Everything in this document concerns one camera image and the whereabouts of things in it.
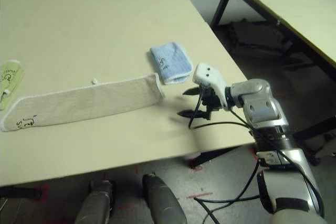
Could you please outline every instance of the blue towel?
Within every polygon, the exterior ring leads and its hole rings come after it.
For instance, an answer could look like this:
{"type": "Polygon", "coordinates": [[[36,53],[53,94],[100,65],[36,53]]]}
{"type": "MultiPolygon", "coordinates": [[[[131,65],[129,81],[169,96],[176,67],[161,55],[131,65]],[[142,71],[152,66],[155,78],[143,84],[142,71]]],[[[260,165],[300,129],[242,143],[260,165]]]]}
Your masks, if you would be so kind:
{"type": "Polygon", "coordinates": [[[193,64],[184,48],[175,42],[150,49],[155,66],[164,84],[184,82],[193,71],[193,64]]]}

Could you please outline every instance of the beige tabletop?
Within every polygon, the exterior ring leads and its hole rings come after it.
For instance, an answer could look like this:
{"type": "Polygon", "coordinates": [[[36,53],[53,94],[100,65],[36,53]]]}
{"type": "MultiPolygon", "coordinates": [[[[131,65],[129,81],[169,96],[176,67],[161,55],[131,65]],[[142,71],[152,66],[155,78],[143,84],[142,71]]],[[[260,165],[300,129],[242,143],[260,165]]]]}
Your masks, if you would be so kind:
{"type": "Polygon", "coordinates": [[[254,0],[336,67],[336,0],[254,0]]]}
{"type": "MultiPolygon", "coordinates": [[[[149,48],[170,41],[182,43],[194,65],[216,66],[227,83],[245,80],[189,0],[1,0],[1,8],[1,61],[18,59],[25,70],[11,102],[87,86],[92,78],[120,81],[154,72],[149,48]]],[[[163,86],[165,99],[132,112],[0,132],[0,185],[253,142],[235,125],[188,130],[188,119],[176,113],[195,107],[197,97],[182,96],[194,86],[191,78],[163,86]]],[[[220,111],[212,121],[237,120],[220,111]]]]}

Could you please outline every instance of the green towel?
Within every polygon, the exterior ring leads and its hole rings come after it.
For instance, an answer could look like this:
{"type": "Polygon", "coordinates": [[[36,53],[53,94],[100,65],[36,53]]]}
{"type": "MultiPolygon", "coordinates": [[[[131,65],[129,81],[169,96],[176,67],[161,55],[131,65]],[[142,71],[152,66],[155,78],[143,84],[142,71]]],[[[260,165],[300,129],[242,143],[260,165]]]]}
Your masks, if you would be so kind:
{"type": "Polygon", "coordinates": [[[0,110],[6,108],[23,75],[24,71],[17,60],[0,65],[0,110]]]}

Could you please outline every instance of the folded towel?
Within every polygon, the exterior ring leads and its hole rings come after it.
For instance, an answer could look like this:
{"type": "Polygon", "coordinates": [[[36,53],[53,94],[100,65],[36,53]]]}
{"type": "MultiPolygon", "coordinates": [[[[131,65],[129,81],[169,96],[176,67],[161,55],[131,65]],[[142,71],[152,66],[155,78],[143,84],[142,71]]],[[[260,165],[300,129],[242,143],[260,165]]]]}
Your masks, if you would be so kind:
{"type": "Polygon", "coordinates": [[[184,48],[175,42],[150,49],[154,64],[164,84],[184,82],[193,71],[193,64],[184,48]]]}
{"type": "Polygon", "coordinates": [[[0,110],[4,110],[24,75],[20,62],[10,60],[0,65],[0,110]]]}

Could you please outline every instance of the metal table frame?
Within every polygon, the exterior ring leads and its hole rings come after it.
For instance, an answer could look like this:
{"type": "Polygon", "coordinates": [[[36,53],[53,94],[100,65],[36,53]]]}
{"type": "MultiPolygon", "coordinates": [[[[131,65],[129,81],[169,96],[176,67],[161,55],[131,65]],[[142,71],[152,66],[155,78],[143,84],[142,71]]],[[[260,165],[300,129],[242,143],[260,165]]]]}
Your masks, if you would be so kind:
{"type": "MultiPolygon", "coordinates": [[[[266,19],[271,25],[275,26],[280,32],[282,32],[288,39],[290,39],[296,47],[300,47],[308,57],[319,66],[334,82],[336,82],[336,69],[327,60],[325,60],[314,48],[307,45],[301,37],[295,34],[287,26],[282,24],[277,17],[274,17],[269,11],[263,8],[254,0],[244,0],[250,7],[252,7],[257,13],[259,13],[264,19],[266,19]]],[[[215,15],[211,21],[210,27],[212,30],[218,28],[218,24],[229,0],[220,0],[215,15]]]]}

